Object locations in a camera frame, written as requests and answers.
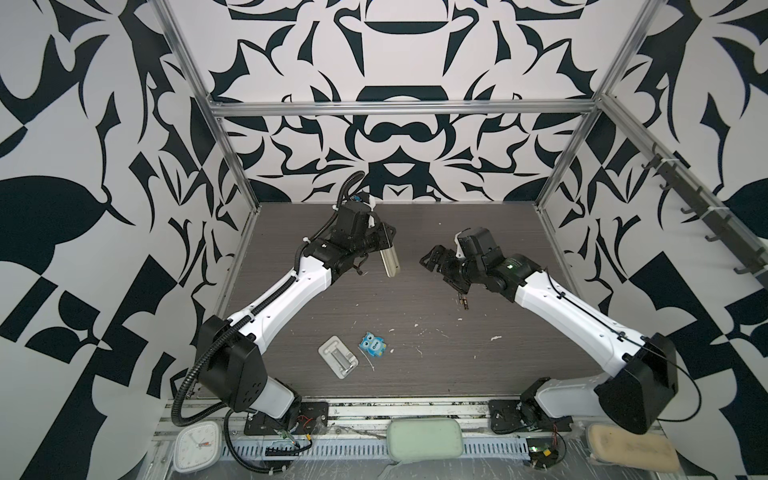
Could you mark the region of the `white remote control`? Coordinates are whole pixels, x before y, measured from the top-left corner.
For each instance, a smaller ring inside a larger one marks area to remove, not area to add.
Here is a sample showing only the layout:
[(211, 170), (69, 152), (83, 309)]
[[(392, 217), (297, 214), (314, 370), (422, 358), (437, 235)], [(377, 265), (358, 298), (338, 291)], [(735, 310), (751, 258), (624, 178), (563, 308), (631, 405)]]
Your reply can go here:
[(395, 246), (388, 247), (380, 251), (382, 262), (385, 268), (386, 275), (389, 278), (394, 278), (400, 272), (400, 262), (396, 252)]

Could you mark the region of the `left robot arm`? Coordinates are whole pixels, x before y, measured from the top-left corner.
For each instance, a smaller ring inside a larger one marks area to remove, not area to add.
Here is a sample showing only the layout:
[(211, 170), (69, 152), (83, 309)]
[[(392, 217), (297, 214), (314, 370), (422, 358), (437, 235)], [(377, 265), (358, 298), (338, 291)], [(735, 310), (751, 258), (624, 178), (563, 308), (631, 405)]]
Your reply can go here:
[[(304, 239), (292, 269), (283, 278), (229, 317), (213, 316), (203, 323), (195, 363), (174, 399), (174, 423), (186, 426), (224, 407), (292, 422), (300, 397), (268, 375), (264, 353), (288, 322), (342, 275), (360, 272), (373, 253), (391, 253), (395, 235), (395, 228), (376, 213), (373, 197), (354, 194), (335, 205), (327, 224)], [(184, 417), (181, 405), (187, 389), (195, 383), (208, 389), (219, 402)]]

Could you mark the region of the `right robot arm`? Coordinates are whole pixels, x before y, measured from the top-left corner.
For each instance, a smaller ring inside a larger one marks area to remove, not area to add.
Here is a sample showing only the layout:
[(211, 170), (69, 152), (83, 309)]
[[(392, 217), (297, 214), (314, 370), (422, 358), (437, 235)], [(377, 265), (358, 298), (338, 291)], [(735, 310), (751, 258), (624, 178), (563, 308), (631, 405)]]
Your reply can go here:
[(671, 339), (643, 335), (609, 318), (527, 256), (505, 255), (486, 228), (465, 229), (454, 242), (454, 248), (433, 247), (421, 266), (439, 273), (461, 295), (482, 285), (536, 314), (602, 370), (592, 377), (544, 381), (533, 390), (535, 406), (550, 418), (606, 417), (633, 434), (648, 432), (679, 391)]

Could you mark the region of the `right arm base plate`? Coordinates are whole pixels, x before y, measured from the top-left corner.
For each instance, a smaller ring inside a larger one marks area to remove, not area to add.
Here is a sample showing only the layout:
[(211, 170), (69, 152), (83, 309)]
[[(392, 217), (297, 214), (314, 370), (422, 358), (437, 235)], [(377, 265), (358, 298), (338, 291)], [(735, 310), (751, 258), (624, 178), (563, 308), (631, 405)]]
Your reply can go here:
[(531, 432), (537, 429), (538, 419), (532, 405), (521, 400), (490, 400), (489, 426), (498, 435)]

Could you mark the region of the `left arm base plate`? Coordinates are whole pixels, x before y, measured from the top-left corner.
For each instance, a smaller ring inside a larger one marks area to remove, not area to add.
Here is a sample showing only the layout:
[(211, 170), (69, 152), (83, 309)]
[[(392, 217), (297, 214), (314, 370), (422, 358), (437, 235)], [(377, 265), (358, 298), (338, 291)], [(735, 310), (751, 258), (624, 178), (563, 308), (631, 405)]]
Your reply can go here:
[(263, 412), (249, 413), (245, 422), (246, 436), (278, 435), (280, 432), (305, 435), (325, 425), (329, 414), (329, 403), (302, 401), (294, 403), (283, 417), (275, 419)]

